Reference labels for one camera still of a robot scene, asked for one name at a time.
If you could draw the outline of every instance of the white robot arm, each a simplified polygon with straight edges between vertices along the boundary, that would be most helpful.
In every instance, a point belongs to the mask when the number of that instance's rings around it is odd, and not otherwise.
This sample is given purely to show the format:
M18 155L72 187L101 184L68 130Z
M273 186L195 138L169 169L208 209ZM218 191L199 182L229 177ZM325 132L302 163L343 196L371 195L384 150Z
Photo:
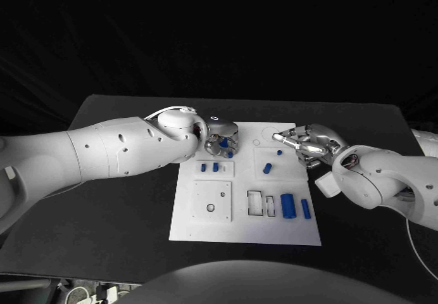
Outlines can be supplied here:
M78 130L0 137L0 233L44 198L90 180L133 176L182 163L202 149L234 157L238 125L218 117L204 120L183 106L144 119L120 118Z
M336 132L317 124L277 133L273 138L296 148L309 169L322 162L333 166L316 180L326 197L343 192L366 209L388 205L414 223L438 231L438 158L349 146Z

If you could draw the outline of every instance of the peg board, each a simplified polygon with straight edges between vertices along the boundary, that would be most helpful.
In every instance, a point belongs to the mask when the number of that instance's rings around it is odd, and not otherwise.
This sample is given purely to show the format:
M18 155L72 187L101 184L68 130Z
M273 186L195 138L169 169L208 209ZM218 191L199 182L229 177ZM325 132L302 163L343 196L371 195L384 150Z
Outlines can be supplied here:
M291 129L296 124L237 124L238 154L225 159L201 151L180 164L169 239L322 246L307 170L299 163L296 150L271 139L274 132ZM214 162L219 163L218 172L211 166ZM201 172L202 163L209 164L205 172ZM273 164L270 174L263 173L267 163ZM248 191L263 193L261 216L248 215ZM280 195L284 193L294 195L297 218L283 218ZM276 217L268 216L267 196L274 197ZM307 199L310 220L304 218L302 199Z

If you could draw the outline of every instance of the black table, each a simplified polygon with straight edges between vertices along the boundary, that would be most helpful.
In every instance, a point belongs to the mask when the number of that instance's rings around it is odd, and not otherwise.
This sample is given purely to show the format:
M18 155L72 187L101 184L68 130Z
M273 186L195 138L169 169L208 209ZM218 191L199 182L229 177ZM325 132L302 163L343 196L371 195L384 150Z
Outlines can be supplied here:
M420 156L399 108L384 104L91 96L71 129L121 117L146 117L185 105L240 122L320 123L351 144ZM144 283L172 270L219 260L296 263L349 276L418 303L438 299L438 282L417 260L405 219L366 210L340 194L327 199L310 175L323 246L169 241L179 165L123 179L94 180L42 200L21 219L0 251L0 272ZM438 232L412 224L420 254L438 273Z

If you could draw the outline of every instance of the robotic hand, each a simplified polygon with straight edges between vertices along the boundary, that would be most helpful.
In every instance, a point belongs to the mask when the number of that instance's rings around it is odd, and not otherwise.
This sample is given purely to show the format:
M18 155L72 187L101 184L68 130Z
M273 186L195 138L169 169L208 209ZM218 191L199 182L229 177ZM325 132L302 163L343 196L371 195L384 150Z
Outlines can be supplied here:
M198 151L234 157L238 125L175 106L78 130L0 137L0 233L35 203L85 181L127 177L182 163Z
M273 139L296 149L309 169L322 162L333 167L314 182L326 197L343 192L363 208L388 206L438 231L438 158L349 146L338 133L317 124L286 130Z

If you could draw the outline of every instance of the black curtain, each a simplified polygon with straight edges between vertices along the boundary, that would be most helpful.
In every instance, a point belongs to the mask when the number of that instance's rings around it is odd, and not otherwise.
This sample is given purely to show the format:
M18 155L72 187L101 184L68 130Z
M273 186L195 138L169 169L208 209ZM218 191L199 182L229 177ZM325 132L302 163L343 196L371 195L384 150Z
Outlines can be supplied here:
M144 5L3 7L2 135L67 130L91 94L391 103L434 130L436 1L247 8L238 16L235 8L189 15Z

